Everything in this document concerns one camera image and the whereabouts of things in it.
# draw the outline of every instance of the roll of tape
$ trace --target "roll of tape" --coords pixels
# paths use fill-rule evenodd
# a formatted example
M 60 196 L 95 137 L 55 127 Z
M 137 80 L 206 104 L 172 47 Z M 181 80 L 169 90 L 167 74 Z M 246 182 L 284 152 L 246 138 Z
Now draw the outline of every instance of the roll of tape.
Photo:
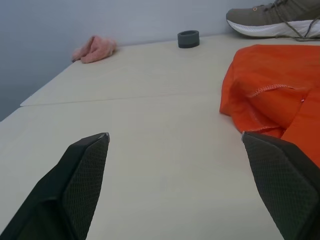
M 181 49 L 190 49 L 200 44 L 199 32 L 195 30 L 183 31 L 178 34 L 178 46 Z

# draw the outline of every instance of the white shoe sole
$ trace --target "white shoe sole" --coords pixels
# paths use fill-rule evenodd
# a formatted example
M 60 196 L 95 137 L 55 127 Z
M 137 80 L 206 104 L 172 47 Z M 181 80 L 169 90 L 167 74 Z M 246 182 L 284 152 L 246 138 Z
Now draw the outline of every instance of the white shoe sole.
M 288 37 L 299 37 L 290 27 L 288 27 L 284 22 L 264 25 L 264 26 L 245 26 L 241 24 L 234 23 L 227 20 L 229 25 L 237 32 L 251 36 L 251 37 L 262 37 L 262 38 L 274 38 L 280 36 Z M 290 21 L 288 22 L 292 27 L 294 27 L 302 36 L 308 31 L 308 28 L 312 20 L 305 21 Z M 320 35 L 320 21 L 317 20 L 313 25 L 307 37 L 316 37 Z

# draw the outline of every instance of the mesh texture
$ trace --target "mesh texture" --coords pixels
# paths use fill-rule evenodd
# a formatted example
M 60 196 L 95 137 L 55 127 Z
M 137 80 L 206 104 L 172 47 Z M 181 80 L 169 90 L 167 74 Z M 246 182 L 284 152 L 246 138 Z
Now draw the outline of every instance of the mesh texture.
M 314 187 L 278 147 L 243 138 L 258 192 L 285 240 L 297 240 L 319 201 Z
M 107 148 L 104 139 L 85 151 L 62 197 L 63 207 L 79 240 L 85 240 L 100 196 Z

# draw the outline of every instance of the table surface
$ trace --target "table surface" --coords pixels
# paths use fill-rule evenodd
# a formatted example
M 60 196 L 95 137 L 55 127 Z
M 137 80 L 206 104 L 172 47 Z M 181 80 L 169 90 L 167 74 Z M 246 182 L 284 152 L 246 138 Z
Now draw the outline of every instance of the table surface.
M 21 107 L 0 124 L 0 231 L 67 147 L 109 132 L 88 240 L 281 240 L 219 94 Z
M 262 43 L 297 44 L 220 35 L 73 63 L 0 122 L 0 231 L 69 145 L 109 132 L 88 240 L 282 240 L 241 134 L 219 114 L 234 54 Z
M 202 37 L 200 45 L 190 49 L 178 48 L 177 41 L 120 47 L 102 61 L 73 63 L 21 106 L 220 93 L 236 51 L 254 44 L 319 43 L 227 34 Z

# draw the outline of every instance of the stitching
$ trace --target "stitching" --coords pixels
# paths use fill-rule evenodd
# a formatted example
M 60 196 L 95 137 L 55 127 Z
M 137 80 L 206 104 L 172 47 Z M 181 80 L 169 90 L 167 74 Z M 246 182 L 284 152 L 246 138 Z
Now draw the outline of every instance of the stitching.
M 305 89 L 304 87 L 301 88 L 295 88 L 293 86 L 288 86 L 288 85 L 284 85 L 284 84 L 273 84 L 273 85 L 268 85 L 268 86 L 264 86 L 264 87 L 260 87 L 258 88 L 254 93 L 247 95 L 248 98 L 253 98 L 265 91 L 269 91 L 269 90 L 273 90 L 273 89 L 278 89 L 278 88 L 289 88 L 289 89 L 294 89 L 294 90 L 301 90 L 301 89 Z
M 247 132 L 258 132 L 264 129 L 276 129 L 278 128 L 278 126 L 264 126 L 264 127 L 260 127 L 260 128 L 252 128 L 250 130 L 248 130 Z

